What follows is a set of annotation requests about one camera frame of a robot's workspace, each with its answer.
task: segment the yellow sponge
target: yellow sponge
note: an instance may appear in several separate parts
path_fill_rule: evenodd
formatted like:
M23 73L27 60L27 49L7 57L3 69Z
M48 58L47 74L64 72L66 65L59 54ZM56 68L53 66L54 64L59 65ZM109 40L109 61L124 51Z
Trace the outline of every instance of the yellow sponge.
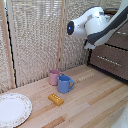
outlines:
M51 100L57 106L60 106L61 104L64 103L64 101L55 94L51 94L50 96L48 96L48 99Z

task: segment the cabinet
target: cabinet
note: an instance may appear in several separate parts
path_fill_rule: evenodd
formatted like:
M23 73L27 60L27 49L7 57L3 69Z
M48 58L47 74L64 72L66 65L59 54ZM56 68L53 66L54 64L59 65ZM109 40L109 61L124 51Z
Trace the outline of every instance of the cabinet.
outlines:
M106 44L92 50L88 64L128 82L128 22Z

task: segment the wooden table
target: wooden table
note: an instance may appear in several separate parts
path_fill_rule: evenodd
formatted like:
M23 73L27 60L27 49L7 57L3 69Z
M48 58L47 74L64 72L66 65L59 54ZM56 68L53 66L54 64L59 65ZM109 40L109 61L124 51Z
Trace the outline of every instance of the wooden table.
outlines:
M110 128L117 120L128 102L126 84L85 65L64 73L76 82L66 94L49 85L48 78L6 92L32 102L30 117L18 128ZM52 93L64 100L61 106L48 99Z

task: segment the mug handle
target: mug handle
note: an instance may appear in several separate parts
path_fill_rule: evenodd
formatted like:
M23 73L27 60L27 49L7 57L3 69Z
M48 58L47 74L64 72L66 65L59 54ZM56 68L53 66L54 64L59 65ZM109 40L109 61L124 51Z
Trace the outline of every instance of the mug handle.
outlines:
M71 89L73 88L73 86L75 85L75 82L70 78L69 82L73 83L73 85L69 88L68 91L71 91Z
M60 72L60 75L64 75L64 73L63 72Z

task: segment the pink mug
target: pink mug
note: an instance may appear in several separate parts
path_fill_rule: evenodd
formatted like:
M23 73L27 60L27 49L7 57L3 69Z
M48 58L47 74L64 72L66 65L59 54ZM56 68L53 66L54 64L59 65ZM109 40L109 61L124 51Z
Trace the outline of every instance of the pink mug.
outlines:
M58 85L58 77L63 74L60 70L58 69L52 69L50 70L49 74L49 83L51 85Z

